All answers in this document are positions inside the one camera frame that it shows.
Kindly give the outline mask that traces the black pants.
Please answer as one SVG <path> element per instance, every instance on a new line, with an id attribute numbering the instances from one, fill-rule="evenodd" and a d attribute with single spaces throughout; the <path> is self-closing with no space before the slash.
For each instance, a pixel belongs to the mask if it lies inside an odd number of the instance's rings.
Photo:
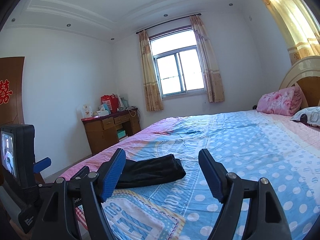
<path id="1" fill-rule="evenodd" d="M 140 161 L 127 159 L 116 189 L 171 183 L 185 175 L 181 160 L 173 154 Z"/>

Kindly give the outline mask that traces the white pillow with dark dots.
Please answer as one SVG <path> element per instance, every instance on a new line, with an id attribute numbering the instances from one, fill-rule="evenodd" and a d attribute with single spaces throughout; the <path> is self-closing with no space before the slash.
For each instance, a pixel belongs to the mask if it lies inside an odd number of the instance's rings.
<path id="1" fill-rule="evenodd" d="M 302 122 L 309 126 L 320 126 L 320 107 L 306 107 L 298 111 L 292 118 L 292 121 Z"/>

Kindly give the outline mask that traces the tissue box on desk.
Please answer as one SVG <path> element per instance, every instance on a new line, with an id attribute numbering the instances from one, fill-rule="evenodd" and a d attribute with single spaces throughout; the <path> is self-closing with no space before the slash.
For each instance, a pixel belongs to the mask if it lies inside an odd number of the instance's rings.
<path id="1" fill-rule="evenodd" d="M 97 114 L 99 117 L 102 117 L 102 116 L 107 116 L 109 115 L 109 111 L 108 110 L 104 110 L 104 111 L 97 111 Z"/>

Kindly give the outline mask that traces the white floral gift bag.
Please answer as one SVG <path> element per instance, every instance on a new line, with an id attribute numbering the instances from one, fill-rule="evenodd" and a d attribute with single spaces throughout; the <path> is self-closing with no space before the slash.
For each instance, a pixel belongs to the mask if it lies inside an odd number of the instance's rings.
<path id="1" fill-rule="evenodd" d="M 92 107 L 90 104 L 84 104 L 81 109 L 83 118 L 91 118 L 93 116 Z"/>

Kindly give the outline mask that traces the black curtain rod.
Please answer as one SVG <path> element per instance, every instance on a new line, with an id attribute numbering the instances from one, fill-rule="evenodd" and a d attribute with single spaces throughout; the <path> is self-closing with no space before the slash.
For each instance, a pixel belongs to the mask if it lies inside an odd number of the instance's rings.
<path id="1" fill-rule="evenodd" d="M 187 16 L 175 18 L 175 19 L 168 20 L 168 21 L 165 21 L 165 22 L 162 22 L 162 23 L 158 23 L 158 24 L 155 24 L 155 25 L 152 25 L 152 26 L 150 26 L 150 27 L 147 27 L 147 28 L 144 28 L 144 29 L 141 29 L 141 30 L 137 31 L 137 32 L 136 32 L 136 35 L 138 35 L 139 33 L 141 33 L 141 32 L 144 31 L 144 30 L 149 30 L 149 29 L 158 27 L 158 26 L 160 26 L 160 25 L 164 25 L 164 24 L 167 24 L 167 23 L 179 21 L 179 20 L 182 20 L 182 19 L 185 19 L 185 18 L 189 18 L 190 16 L 201 16 L 201 15 L 202 15 L 202 13 L 197 13 L 197 14 L 192 14 L 192 15 L 187 15 Z"/>

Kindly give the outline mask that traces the beige wooden headboard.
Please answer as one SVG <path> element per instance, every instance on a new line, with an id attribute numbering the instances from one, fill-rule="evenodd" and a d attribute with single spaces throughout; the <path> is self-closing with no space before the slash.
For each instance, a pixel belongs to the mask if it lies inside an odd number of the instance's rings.
<path id="1" fill-rule="evenodd" d="M 302 107 L 319 106 L 319 56 L 297 61 L 284 77 L 279 89 L 299 86 L 304 94 Z"/>

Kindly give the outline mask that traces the pink floral folded quilt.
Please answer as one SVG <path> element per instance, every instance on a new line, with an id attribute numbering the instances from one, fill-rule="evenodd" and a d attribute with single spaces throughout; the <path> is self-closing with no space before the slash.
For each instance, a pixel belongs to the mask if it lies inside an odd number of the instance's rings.
<path id="1" fill-rule="evenodd" d="M 292 86 L 263 95 L 257 104 L 257 111 L 266 114 L 293 116 L 302 104 L 302 91 Z"/>

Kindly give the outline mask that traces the left beige curtain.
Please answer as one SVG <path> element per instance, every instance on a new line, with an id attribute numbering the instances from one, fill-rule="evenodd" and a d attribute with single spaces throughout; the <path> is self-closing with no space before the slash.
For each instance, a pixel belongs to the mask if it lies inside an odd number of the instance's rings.
<path id="1" fill-rule="evenodd" d="M 164 109 L 163 101 L 153 63 L 149 36 L 146 30 L 141 31 L 138 35 L 146 110 L 148 112 L 162 111 Z"/>

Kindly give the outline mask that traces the red gift bag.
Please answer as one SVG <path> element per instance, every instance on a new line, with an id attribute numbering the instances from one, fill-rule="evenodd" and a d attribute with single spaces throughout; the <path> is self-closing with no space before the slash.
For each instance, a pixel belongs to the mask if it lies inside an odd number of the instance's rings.
<path id="1" fill-rule="evenodd" d="M 115 94 L 103 95 L 101 103 L 106 104 L 111 113 L 116 113 L 119 108 L 119 100 Z"/>

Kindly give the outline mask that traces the teal box under desk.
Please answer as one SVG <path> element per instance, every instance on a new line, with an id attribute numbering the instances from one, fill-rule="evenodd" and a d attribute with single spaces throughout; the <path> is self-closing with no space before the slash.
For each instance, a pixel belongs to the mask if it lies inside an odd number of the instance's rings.
<path id="1" fill-rule="evenodd" d="M 119 130 L 117 130 L 117 136 L 118 136 L 118 139 L 121 140 L 124 137 L 126 137 L 127 135 L 126 135 L 126 132 L 124 130 L 119 129 Z"/>

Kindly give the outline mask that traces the blue pink patterned bedsheet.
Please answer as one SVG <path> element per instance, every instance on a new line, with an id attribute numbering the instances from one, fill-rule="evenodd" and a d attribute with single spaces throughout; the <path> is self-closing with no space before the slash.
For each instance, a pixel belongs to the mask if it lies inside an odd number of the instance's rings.
<path id="1" fill-rule="evenodd" d="M 132 161 L 181 162 L 168 183 L 121 186 L 103 204 L 117 239 L 319 239 L 319 128 L 254 110 L 159 121 L 63 173 Z"/>

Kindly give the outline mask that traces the brown door with red emblem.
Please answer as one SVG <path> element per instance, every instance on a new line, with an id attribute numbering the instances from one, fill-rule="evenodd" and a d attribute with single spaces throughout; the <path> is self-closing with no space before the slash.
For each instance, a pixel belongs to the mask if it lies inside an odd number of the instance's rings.
<path id="1" fill-rule="evenodd" d="M 23 124 L 22 76 L 24 57 L 1 58 L 1 125 Z"/>

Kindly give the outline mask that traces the brown wooden desk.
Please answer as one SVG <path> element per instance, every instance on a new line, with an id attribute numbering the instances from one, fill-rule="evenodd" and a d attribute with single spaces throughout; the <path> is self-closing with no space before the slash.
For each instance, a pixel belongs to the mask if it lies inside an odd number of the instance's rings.
<path id="1" fill-rule="evenodd" d="M 94 116 L 81 119 L 92 155 L 120 142 L 117 130 L 126 132 L 126 137 L 135 135 L 141 131 L 140 114 L 137 107 L 109 114 L 107 116 Z"/>

